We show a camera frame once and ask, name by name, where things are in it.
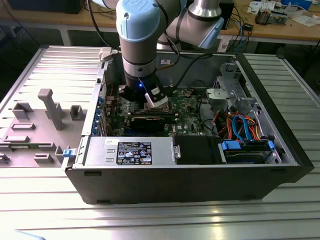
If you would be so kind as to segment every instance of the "power supply label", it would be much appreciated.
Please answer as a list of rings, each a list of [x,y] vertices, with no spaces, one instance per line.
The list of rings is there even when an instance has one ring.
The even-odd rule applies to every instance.
[[[116,163],[118,165],[151,165],[151,142],[119,142]]]

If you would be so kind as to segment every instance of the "wooden table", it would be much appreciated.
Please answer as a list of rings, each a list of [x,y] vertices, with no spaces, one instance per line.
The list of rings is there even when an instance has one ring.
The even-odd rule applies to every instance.
[[[311,27],[304,26],[289,19],[286,25],[255,24],[254,14],[248,14],[247,9],[250,0],[235,0],[236,7],[240,16],[246,23],[254,25],[250,41],[253,42],[269,42],[269,43],[285,43],[285,44],[301,44],[301,45],[315,45],[320,39],[320,26],[314,25]],[[47,28],[58,29],[65,46],[71,46],[68,31],[95,31],[89,12],[83,8],[79,14],[66,14],[54,12],[38,12],[38,11],[17,11],[12,10],[7,5],[10,12],[16,17],[23,26],[31,28]],[[93,11],[98,11],[99,6],[92,3]],[[310,11],[319,12],[320,7],[312,5]],[[102,32],[116,32],[116,14],[104,13],[94,14],[95,20]],[[0,7],[0,25],[2,26],[18,26],[18,24],[10,17],[3,6]],[[227,30],[222,30],[219,35],[220,45],[219,51],[224,52],[229,44],[229,41],[235,39],[239,31],[235,23],[229,23]]]
[[[285,25],[282,24],[267,24],[259,25],[255,23],[255,14],[247,13],[251,0],[235,0],[236,8],[245,23],[253,25],[253,31],[250,36],[250,41],[253,42],[268,42],[268,43],[284,43],[284,44],[300,44],[300,45],[316,45],[320,39],[320,26],[305,26],[292,19],[288,19]],[[307,16],[312,16],[313,13],[320,13],[320,7],[312,4],[309,11],[305,13]],[[231,21],[227,30],[220,32],[221,42],[219,48],[223,49],[228,46],[230,40],[235,39],[239,34],[235,22]]]
[[[79,14],[67,14],[59,12],[12,10],[10,5],[6,4],[6,6],[10,13],[24,27],[59,30],[65,46],[72,45],[69,30],[95,31],[90,14],[85,8],[83,8]],[[100,7],[97,4],[92,2],[91,6],[94,12],[99,12]],[[117,32],[115,11],[102,14],[94,13],[94,19],[101,32]],[[7,13],[2,3],[0,3],[0,25],[2,25],[2,27],[19,26]]]

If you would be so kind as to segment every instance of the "workbench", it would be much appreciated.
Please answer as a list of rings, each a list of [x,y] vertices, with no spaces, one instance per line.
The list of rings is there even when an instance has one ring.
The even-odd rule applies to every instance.
[[[247,13],[250,0],[235,0],[235,3],[244,21],[254,25],[252,35],[250,36],[250,41],[252,42],[316,45],[319,40],[320,27],[318,25],[307,27],[291,19],[287,21],[286,25],[258,25],[255,23],[256,15]],[[95,31],[90,14],[85,8],[79,14],[17,11],[12,10],[9,5],[8,8],[24,27],[59,30],[65,46],[72,46],[72,40],[69,36],[70,30]],[[92,3],[92,10],[97,12],[98,9],[99,6]],[[309,10],[320,12],[320,7],[312,5]],[[95,13],[94,17],[101,32],[117,32],[115,12]],[[0,8],[0,25],[19,26],[8,15],[3,6]],[[235,39],[238,34],[239,30],[236,28],[235,23],[233,21],[230,22],[227,30],[222,30],[218,36],[218,39],[221,39],[218,51],[225,52],[229,41]]]
[[[14,116],[9,108],[18,100],[28,97],[31,106],[45,107],[37,98],[40,88],[54,89],[63,109],[89,96],[81,102],[87,109],[86,99],[101,68],[99,51],[97,47],[39,49],[0,103],[1,129],[10,126]],[[285,60],[275,55],[245,57],[312,161],[315,169],[310,174],[297,183],[282,184],[262,200],[88,205],[60,167],[0,168],[1,227],[46,240],[319,238],[320,100],[303,79],[289,76],[297,73],[284,65]],[[275,75],[282,80],[274,81]]]

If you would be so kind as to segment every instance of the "electronic device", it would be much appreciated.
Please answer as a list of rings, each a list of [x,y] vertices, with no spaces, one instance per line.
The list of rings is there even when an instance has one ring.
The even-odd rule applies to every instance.
[[[290,93],[273,97],[268,83],[299,88],[312,106],[304,114],[319,99],[276,56],[181,52],[171,64],[173,51],[154,49],[166,29],[206,48],[224,22],[216,1],[182,3],[120,0],[121,52],[50,46],[38,53],[37,67],[5,99],[3,114],[14,117],[2,130],[0,167],[61,165],[88,204],[262,199],[309,173],[314,167],[293,133],[304,126],[283,111],[296,101]],[[90,86],[92,94],[60,93],[75,85],[72,93]]]
[[[158,52],[156,62],[175,57]],[[113,53],[80,145],[63,162],[82,199],[89,204],[262,199],[311,171],[248,63],[251,57],[259,59],[219,53],[195,62],[168,102],[151,108],[117,95],[125,74],[121,54]],[[191,61],[182,58],[180,66],[159,72],[161,84],[175,84]]]
[[[252,32],[252,30],[254,29],[254,26],[252,25],[252,24],[249,24],[249,23],[244,23],[243,25],[242,25],[242,29],[244,30],[244,31],[248,31],[248,32]]]
[[[78,14],[86,0],[7,0],[13,10]]]
[[[258,14],[255,16],[255,23],[266,25],[268,24],[285,24],[288,16],[284,10],[260,8]]]
[[[224,19],[222,29],[226,30],[229,25],[232,11],[235,7],[235,3],[233,0],[220,0],[219,7],[221,8],[221,17]]]

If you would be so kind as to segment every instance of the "aluminum profile table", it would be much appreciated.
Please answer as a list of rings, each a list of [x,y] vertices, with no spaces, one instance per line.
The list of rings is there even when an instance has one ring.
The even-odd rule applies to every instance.
[[[97,70],[98,52],[98,48],[81,47],[39,50],[0,105],[2,128],[6,127],[5,118],[10,117],[5,114],[7,103],[15,99],[40,65],[51,64],[51,69],[65,71],[83,67]],[[299,182],[283,184],[263,200],[88,205],[59,167],[0,168],[1,228],[22,230],[47,240],[319,238],[320,118],[314,117],[320,114],[319,100],[285,60],[273,55],[245,56],[315,166]],[[274,81],[275,75],[285,76],[284,80]],[[70,81],[55,83],[71,85]],[[69,87],[74,88],[69,89],[72,91],[88,88],[87,95],[92,90],[90,86]]]

